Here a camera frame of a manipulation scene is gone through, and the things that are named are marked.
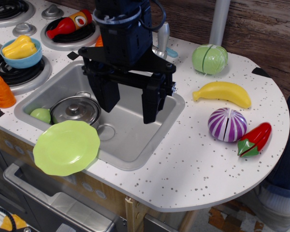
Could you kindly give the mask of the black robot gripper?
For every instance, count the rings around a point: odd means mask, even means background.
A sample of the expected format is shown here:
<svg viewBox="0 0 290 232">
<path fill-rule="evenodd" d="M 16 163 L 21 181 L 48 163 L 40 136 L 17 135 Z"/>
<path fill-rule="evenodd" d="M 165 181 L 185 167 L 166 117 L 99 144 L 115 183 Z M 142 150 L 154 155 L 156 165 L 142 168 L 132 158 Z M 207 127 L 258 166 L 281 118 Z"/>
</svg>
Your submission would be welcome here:
<svg viewBox="0 0 290 232">
<path fill-rule="evenodd" d="M 176 68 L 152 51 L 150 7 L 97 7 L 103 47 L 82 47 L 84 73 L 100 107 L 111 112 L 120 100 L 119 84 L 143 90 L 143 121 L 149 124 L 175 89 Z"/>
</svg>

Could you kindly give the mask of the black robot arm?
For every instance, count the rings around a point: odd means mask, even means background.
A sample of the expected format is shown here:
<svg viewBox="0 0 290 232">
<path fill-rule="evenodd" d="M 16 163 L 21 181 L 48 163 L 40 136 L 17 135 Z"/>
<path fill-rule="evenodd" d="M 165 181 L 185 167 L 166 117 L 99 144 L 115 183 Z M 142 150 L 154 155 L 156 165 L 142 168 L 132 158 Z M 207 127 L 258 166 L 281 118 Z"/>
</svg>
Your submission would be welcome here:
<svg viewBox="0 0 290 232">
<path fill-rule="evenodd" d="M 98 0 L 93 18 L 103 46 L 78 53 L 89 85 L 101 108 L 110 112 L 119 102 L 119 84 L 140 88 L 144 123 L 152 123 L 175 89 L 176 67 L 153 50 L 151 7 L 147 0 Z"/>
</svg>

